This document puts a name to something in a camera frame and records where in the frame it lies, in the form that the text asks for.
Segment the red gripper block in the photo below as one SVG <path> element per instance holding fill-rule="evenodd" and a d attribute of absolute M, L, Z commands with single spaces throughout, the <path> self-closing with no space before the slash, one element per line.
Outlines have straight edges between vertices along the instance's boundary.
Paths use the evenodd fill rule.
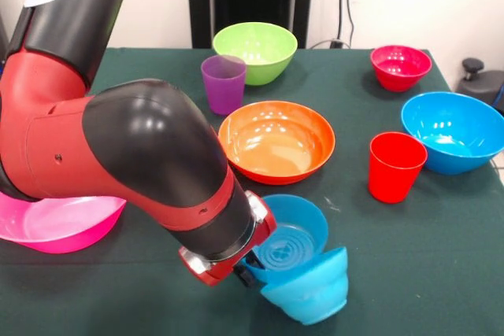
<path fill-rule="evenodd" d="M 246 288 L 260 287 L 257 268 L 262 269 L 262 262 L 253 252 L 253 248 L 259 247 L 274 232 L 276 221 L 268 206 L 253 206 L 251 214 L 254 218 L 252 235 L 245 246 L 228 259 L 211 262 L 185 247 L 180 247 L 179 256 L 188 271 L 207 286 L 217 285 L 233 272 Z M 240 264 L 244 258 L 249 266 Z"/>

